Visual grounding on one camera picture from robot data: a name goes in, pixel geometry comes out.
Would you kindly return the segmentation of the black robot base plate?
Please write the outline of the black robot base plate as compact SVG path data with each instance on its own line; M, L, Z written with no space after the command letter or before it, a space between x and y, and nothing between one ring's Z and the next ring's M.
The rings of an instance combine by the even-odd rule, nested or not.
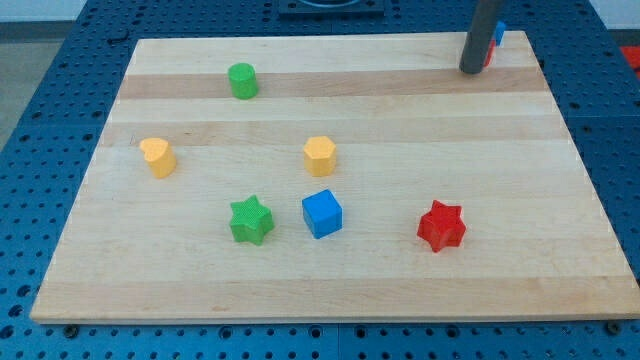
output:
M316 16L383 15L383 0L276 0L283 18Z

